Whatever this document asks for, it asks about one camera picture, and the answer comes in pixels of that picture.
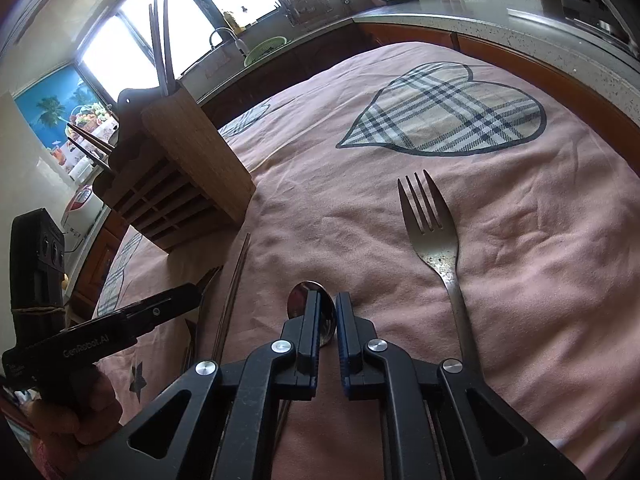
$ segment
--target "knife block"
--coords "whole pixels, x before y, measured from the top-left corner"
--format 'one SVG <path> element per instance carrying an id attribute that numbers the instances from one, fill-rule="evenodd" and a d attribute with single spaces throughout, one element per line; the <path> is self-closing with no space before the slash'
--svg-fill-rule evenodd
<path id="1" fill-rule="evenodd" d="M 94 192 L 155 245 L 240 227 L 255 191 L 251 175 L 184 89 L 125 90 L 118 142 Z"/>

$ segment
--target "metal fork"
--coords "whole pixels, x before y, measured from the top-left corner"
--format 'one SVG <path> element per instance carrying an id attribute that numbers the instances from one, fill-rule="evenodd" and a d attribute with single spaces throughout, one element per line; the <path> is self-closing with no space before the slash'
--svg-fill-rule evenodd
<path id="1" fill-rule="evenodd" d="M 466 310 L 465 300 L 460 291 L 458 276 L 456 275 L 456 264 L 458 262 L 458 233 L 456 232 L 456 225 L 454 224 L 449 207 L 447 207 L 446 202 L 444 202 L 440 191 L 429 176 L 429 173 L 425 170 L 423 171 L 438 216 L 436 217 L 436 215 L 434 215 L 427 194 L 424 192 L 424 187 L 420 182 L 420 178 L 417 173 L 414 173 L 420 194 L 422 195 L 422 200 L 424 201 L 424 206 L 422 206 L 418 200 L 418 195 L 409 177 L 406 176 L 405 179 L 414 197 L 415 208 L 420 216 L 422 228 L 420 228 L 411 208 L 411 203 L 404 192 L 402 182 L 398 179 L 398 192 L 400 194 L 404 226 L 406 227 L 406 232 L 409 235 L 409 240 L 415 252 L 420 256 L 422 261 L 436 271 L 444 283 L 444 286 L 447 288 L 453 310 L 453 318 L 456 322 L 456 329 L 458 330 L 460 353 L 462 354 L 464 364 L 476 373 L 482 374 L 478 346 L 476 346 L 476 340 L 474 339 L 474 334 L 471 329 L 471 321 Z M 427 221 L 424 214 L 424 209 L 427 210 L 429 221 Z"/>

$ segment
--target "fork handle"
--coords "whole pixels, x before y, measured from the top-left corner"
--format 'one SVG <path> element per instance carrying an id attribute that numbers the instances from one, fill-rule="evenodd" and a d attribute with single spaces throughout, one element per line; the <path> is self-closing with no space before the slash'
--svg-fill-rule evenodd
<path id="1" fill-rule="evenodd" d="M 456 322 L 456 329 L 458 330 L 458 341 L 460 343 L 462 361 L 465 366 L 482 377 L 480 354 L 478 353 L 478 346 L 476 345 L 474 332 L 471 328 L 469 312 L 466 310 L 465 298 L 462 297 L 458 280 L 447 280 L 444 285 L 447 287 L 447 292 L 449 293 L 453 319 Z"/>

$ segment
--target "spoon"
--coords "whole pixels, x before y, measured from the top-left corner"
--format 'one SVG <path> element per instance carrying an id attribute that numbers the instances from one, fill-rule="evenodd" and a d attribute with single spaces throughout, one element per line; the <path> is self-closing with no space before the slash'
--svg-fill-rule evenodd
<path id="1" fill-rule="evenodd" d="M 335 304 L 324 286 L 316 282 L 300 282 L 289 293 L 287 299 L 287 317 L 293 319 L 295 317 L 304 316 L 306 307 L 306 297 L 310 290 L 320 293 L 320 346 L 323 347 L 334 338 L 335 333 Z M 278 410 L 278 421 L 276 424 L 276 435 L 273 443 L 273 451 L 278 449 L 278 443 L 282 436 L 282 430 L 289 415 L 291 401 L 283 400 Z"/>

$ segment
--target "silver rivet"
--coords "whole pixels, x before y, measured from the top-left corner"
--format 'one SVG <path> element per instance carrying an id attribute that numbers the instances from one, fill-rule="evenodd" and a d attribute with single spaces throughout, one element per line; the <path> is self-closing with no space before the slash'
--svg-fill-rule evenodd
<path id="1" fill-rule="evenodd" d="M 196 373 L 199 375 L 211 375 L 216 371 L 216 364 L 213 361 L 200 361 L 196 364 Z"/>
<path id="2" fill-rule="evenodd" d="M 457 359 L 447 359 L 442 363 L 442 367 L 450 374 L 459 374 L 462 371 L 462 363 Z"/>
<path id="3" fill-rule="evenodd" d="M 284 341 L 284 339 L 278 339 L 271 343 L 271 350 L 276 352 L 276 354 L 286 354 L 291 350 L 291 343 L 289 341 Z"/>
<path id="4" fill-rule="evenodd" d="M 372 339 L 367 343 L 367 346 L 372 352 L 384 352 L 388 345 L 384 339 Z"/>

